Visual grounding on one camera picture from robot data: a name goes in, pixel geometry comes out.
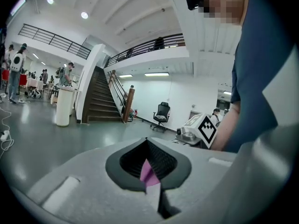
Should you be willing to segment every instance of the cable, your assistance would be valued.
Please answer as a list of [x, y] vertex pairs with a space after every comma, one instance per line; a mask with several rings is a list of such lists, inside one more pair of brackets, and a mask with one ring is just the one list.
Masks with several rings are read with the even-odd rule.
[[[0, 107], [0, 110], [2, 110], [2, 111], [5, 112], [5, 113], [9, 113], [9, 115], [8, 115], [7, 117], [5, 117], [5, 118], [2, 119], [2, 125], [8, 127], [8, 131], [10, 131], [10, 126], [4, 124], [4, 123], [3, 123], [3, 120], [9, 118], [9, 117], [11, 116], [11, 112], [3, 110], [1, 107]], [[8, 145], [7, 147], [3, 147], [3, 144], [4, 144], [5, 142], [9, 142], [9, 145]], [[7, 151], [13, 144], [14, 144], [14, 140], [11, 138], [11, 136], [10, 136], [10, 132], [9, 132], [9, 135], [8, 135], [7, 139], [6, 139], [5, 141], [1, 142], [1, 149], [3, 150], [3, 152], [2, 152], [2, 154], [0, 155], [0, 160], [1, 160], [1, 157], [2, 157], [2, 155], [4, 154], [4, 152]]]

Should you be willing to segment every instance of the black chair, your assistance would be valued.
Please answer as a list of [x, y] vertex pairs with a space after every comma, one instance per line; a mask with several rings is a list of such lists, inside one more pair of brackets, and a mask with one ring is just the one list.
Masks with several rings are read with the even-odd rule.
[[153, 124], [153, 125], [150, 125], [150, 127], [152, 126], [155, 126], [153, 127], [153, 130], [155, 128], [161, 128], [163, 129], [163, 132], [165, 132], [166, 128], [165, 127], [162, 127], [161, 125], [163, 125], [162, 123], [167, 123], [168, 122], [168, 112], [170, 110], [170, 107], [168, 106], [168, 103], [166, 102], [162, 102], [160, 105], [158, 105], [158, 112], [157, 112], [157, 115], [163, 115], [165, 116], [166, 119], [160, 119], [157, 117], [157, 115], [155, 115], [156, 112], [154, 112], [154, 120], [158, 121], [159, 123], [156, 125], [156, 124]]

